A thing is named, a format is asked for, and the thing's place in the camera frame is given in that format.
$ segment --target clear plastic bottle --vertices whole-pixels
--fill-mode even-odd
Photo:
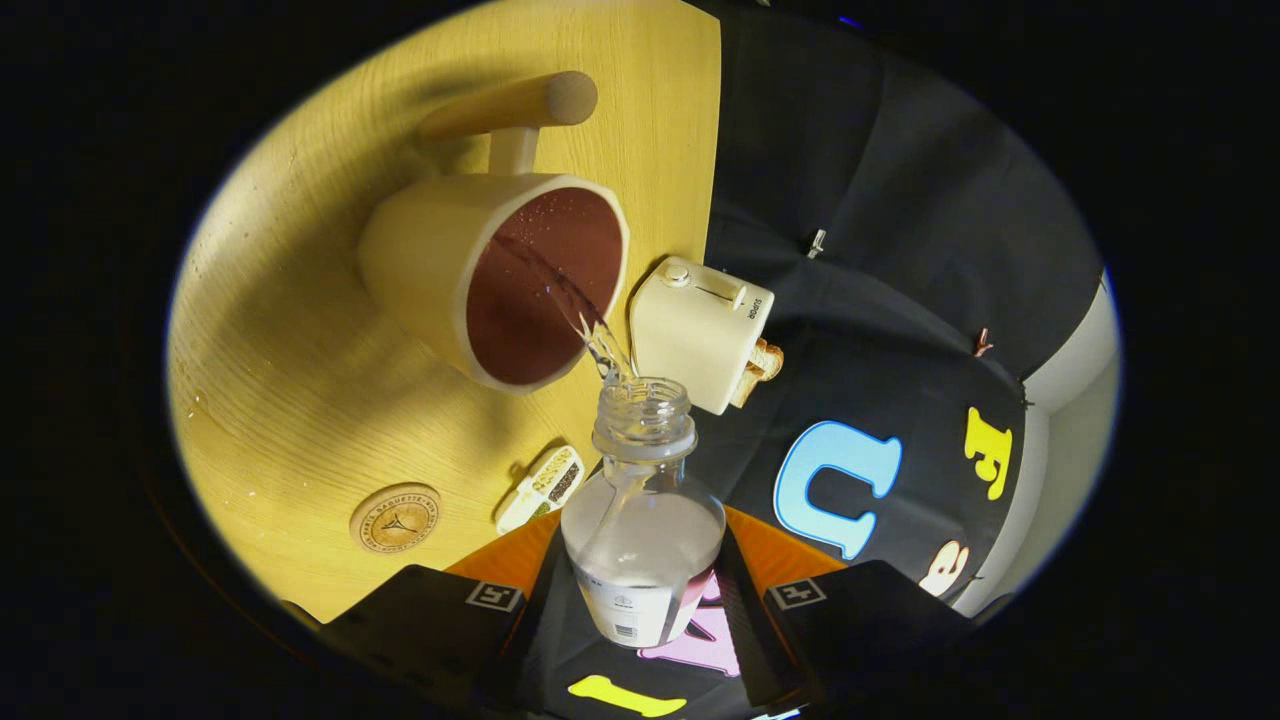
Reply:
[[[724,537],[724,507],[685,478],[698,445],[689,407],[673,380],[605,384],[591,436],[603,468],[561,515],[591,619],[625,647],[657,647],[685,632]]]

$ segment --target blue letter u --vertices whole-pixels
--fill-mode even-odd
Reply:
[[[819,510],[809,502],[809,483],[818,470],[832,468],[872,486],[872,495],[884,497],[902,464],[902,442],[878,441],[849,425],[826,420],[796,438],[782,460],[773,488],[773,512],[792,533],[840,548],[845,560],[858,557],[876,529],[876,514],[863,512],[850,520]]]

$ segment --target wooden table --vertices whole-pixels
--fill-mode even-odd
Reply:
[[[594,117],[544,131],[535,172],[617,192],[630,293],[664,255],[703,258],[719,59],[716,19],[677,0],[494,3],[335,79],[227,178],[182,268],[170,402],[196,493],[268,592],[328,621],[406,564],[445,568],[493,541],[495,505],[544,447],[568,442],[588,468],[599,457],[589,360],[527,397],[502,395],[365,292],[355,247],[372,208],[416,178],[485,167],[486,136],[424,146],[415,124],[479,88],[591,76]],[[623,318],[618,302],[611,324]],[[439,492],[435,530],[396,555],[357,546],[357,505],[402,482]]]

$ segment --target bread slice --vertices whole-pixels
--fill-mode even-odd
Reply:
[[[751,348],[751,355],[746,360],[742,377],[737,379],[737,387],[733,388],[733,395],[730,396],[728,404],[733,407],[742,407],[746,404],[748,396],[755,389],[756,383],[772,380],[780,370],[782,370],[782,348],[769,345],[763,337],[756,340],[755,347]]]

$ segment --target water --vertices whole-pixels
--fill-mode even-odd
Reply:
[[[562,269],[513,237],[495,234],[493,243],[518,259],[538,278],[541,292],[552,299],[564,322],[582,338],[605,384],[622,384],[636,378],[639,373],[622,343],[609,331],[604,314]]]
[[[646,496],[598,533],[614,496],[593,478],[561,516],[579,589],[600,633],[626,647],[657,647],[689,625],[719,552],[722,527],[705,507],[673,493]]]
[[[600,310],[561,268],[513,237],[495,236],[494,245],[538,278],[541,292],[595,359],[605,388],[618,386],[618,392],[641,402],[645,397],[662,401],[654,386],[639,377]],[[684,633],[719,553],[724,530],[719,505],[713,500],[717,511],[710,512],[707,502],[680,495],[678,486],[660,487],[667,475],[682,477],[682,465],[684,460],[678,468],[617,464],[611,474],[589,478],[561,516],[591,619],[614,643],[657,647]]]

